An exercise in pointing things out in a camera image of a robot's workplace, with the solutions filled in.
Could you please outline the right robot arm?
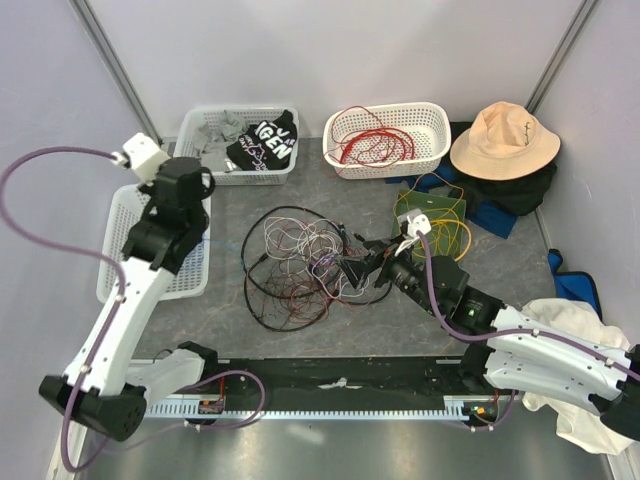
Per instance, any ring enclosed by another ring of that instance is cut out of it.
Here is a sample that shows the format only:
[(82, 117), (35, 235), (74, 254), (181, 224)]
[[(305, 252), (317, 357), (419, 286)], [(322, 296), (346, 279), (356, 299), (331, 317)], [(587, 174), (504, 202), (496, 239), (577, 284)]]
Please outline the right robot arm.
[(534, 393), (579, 407), (627, 438), (639, 437), (639, 351), (606, 346), (545, 325), (474, 287), (447, 256), (412, 256), (402, 236), (365, 242), (362, 258), (339, 265), (353, 287), (372, 273), (434, 316), (467, 349), (458, 381), (467, 392), (487, 387)]

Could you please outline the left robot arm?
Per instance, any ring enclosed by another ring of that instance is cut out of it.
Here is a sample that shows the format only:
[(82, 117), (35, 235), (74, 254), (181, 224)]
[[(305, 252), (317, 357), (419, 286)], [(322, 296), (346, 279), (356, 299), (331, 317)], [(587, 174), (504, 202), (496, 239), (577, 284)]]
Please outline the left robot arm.
[(60, 376), (47, 375), (40, 396), (66, 418), (124, 441), (146, 408), (188, 386), (208, 393), (219, 382), (217, 355), (186, 342), (136, 373), (129, 363), (151, 313), (209, 226), (204, 200), (215, 182), (194, 158), (171, 158), (142, 185), (149, 201), (129, 231), (118, 279), (81, 351)]

